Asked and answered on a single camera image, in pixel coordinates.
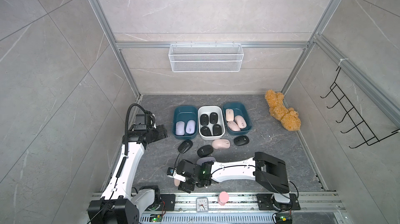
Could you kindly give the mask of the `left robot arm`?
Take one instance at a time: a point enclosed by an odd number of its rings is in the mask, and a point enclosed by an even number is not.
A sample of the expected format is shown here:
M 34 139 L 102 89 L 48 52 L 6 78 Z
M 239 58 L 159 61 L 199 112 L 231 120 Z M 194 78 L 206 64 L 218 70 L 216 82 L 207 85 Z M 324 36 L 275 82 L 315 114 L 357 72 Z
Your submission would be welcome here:
M 100 199 L 90 202 L 89 224 L 138 224 L 146 209 L 161 204 L 158 186 L 144 186 L 132 196 L 132 185 L 147 145 L 167 137 L 152 112 L 136 103 L 128 107 L 120 158 Z

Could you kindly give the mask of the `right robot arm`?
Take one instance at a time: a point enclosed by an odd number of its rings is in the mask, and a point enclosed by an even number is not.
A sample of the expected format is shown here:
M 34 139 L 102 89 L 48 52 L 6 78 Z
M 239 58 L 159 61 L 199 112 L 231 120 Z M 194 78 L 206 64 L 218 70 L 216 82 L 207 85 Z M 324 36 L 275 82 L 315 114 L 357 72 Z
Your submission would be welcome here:
M 168 168 L 167 176 L 174 178 L 178 189 L 186 193 L 191 193 L 195 187 L 208 187 L 212 182 L 256 181 L 272 193 L 261 201 L 277 212 L 292 210 L 299 197 L 298 193 L 290 193 L 285 162 L 263 152 L 256 152 L 249 159 L 228 163 L 217 162 L 208 157 L 199 165 L 184 159 L 176 168 Z

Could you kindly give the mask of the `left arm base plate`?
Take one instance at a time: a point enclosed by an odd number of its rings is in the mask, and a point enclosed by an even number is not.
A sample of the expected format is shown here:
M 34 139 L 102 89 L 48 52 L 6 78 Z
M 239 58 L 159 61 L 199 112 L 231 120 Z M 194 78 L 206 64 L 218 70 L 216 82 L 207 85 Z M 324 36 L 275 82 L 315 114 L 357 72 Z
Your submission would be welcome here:
M 176 195 L 175 194 L 161 194 L 160 200 L 153 205 L 150 205 L 145 211 L 146 212 L 154 212 L 162 210 L 164 211 L 173 211 L 175 210 L 176 205 Z

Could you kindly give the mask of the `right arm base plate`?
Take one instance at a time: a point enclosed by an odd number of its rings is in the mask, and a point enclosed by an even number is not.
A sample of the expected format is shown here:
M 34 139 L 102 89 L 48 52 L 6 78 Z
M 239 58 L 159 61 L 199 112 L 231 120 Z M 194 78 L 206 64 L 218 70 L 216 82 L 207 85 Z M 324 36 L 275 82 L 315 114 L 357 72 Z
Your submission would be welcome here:
M 289 199 L 295 197 L 295 194 L 286 194 L 285 197 L 278 193 L 257 194 L 257 202 L 259 210 L 273 210 L 276 212 L 288 210 L 301 210 L 297 199 Z

